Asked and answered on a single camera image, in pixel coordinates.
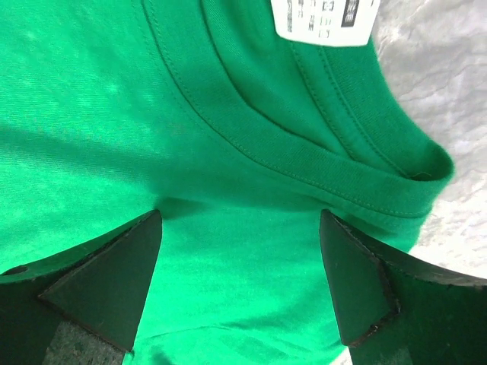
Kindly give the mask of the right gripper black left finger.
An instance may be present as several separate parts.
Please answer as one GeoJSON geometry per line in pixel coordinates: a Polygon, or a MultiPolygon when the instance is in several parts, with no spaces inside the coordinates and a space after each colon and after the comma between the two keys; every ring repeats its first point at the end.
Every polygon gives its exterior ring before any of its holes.
{"type": "Polygon", "coordinates": [[[3,364],[121,364],[162,239],[158,210],[1,274],[3,364]]]}

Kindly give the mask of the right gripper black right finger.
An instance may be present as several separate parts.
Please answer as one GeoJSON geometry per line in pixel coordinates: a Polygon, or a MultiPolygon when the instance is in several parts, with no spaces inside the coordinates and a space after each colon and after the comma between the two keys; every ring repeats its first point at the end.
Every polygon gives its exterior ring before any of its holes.
{"type": "Polygon", "coordinates": [[[320,245],[354,364],[484,364],[486,280],[388,246],[323,211],[320,245]]]}

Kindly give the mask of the green t shirt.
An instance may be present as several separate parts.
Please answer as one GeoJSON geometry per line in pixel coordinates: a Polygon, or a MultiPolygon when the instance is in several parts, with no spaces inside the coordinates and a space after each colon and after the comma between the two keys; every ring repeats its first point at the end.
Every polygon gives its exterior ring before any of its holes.
{"type": "Polygon", "coordinates": [[[324,209],[410,250],[454,164],[372,43],[282,39],[268,1],[3,1],[1,267],[152,209],[127,364],[328,364],[324,209]]]}

